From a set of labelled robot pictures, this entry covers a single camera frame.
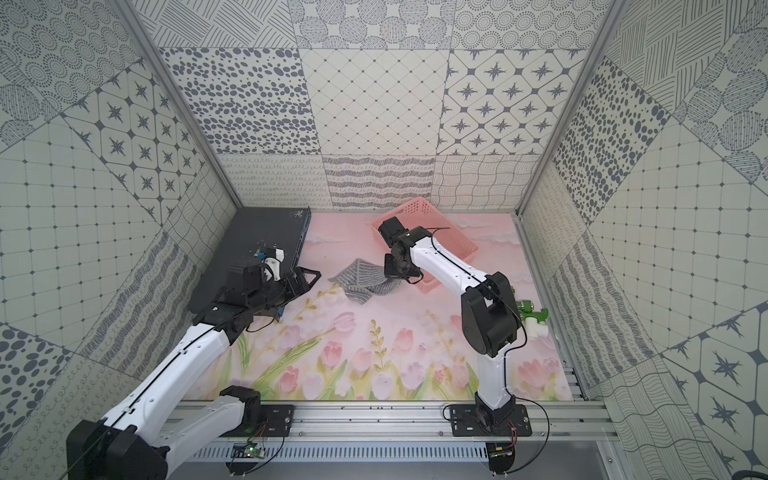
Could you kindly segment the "grey striped square dishcloth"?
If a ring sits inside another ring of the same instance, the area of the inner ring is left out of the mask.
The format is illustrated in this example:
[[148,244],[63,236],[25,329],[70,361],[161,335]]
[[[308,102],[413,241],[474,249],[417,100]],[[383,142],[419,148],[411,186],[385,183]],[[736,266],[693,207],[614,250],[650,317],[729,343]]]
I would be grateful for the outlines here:
[[360,258],[331,277],[330,281],[338,284],[349,300],[360,305],[374,296],[393,293],[401,283],[398,278],[387,277],[382,266]]

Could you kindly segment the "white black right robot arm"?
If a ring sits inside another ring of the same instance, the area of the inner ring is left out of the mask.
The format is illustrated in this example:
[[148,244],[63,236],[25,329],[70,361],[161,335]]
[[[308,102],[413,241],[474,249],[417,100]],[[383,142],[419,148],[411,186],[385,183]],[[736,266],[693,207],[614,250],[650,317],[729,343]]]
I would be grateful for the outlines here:
[[378,232],[390,252],[385,255],[388,278],[416,284],[430,274],[458,296],[461,332],[479,355],[477,410],[498,423],[516,406],[508,387],[506,356],[523,327],[514,290],[500,273],[485,273],[449,252],[424,227],[408,229],[396,217],[384,220]]

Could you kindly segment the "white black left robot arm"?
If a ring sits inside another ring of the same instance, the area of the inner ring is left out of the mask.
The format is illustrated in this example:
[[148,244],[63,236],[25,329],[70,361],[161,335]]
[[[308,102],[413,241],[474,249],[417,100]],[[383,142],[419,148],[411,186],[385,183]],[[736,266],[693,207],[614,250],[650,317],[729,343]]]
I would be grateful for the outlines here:
[[227,433],[285,437],[293,409],[263,408],[261,394],[231,385],[215,401],[175,425],[166,422],[202,373],[248,330],[257,316],[278,318],[321,274],[278,261],[230,269],[224,287],[201,310],[168,356],[121,402],[96,421],[82,420],[66,439],[66,479],[166,479]]

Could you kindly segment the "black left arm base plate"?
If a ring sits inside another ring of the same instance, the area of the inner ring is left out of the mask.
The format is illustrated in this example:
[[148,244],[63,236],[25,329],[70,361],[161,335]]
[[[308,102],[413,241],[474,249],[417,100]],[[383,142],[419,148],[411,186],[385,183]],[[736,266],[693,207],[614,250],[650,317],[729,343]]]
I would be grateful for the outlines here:
[[242,437],[288,437],[296,407],[291,404],[252,404],[245,407],[241,424],[234,430]]

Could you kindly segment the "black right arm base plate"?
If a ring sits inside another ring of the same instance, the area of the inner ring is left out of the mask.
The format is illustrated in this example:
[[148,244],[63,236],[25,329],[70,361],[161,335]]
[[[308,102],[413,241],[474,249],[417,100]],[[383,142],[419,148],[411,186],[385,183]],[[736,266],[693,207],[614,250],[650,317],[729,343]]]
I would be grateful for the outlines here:
[[515,403],[507,408],[487,410],[476,404],[449,404],[445,410],[454,437],[530,437],[532,427],[527,409]]

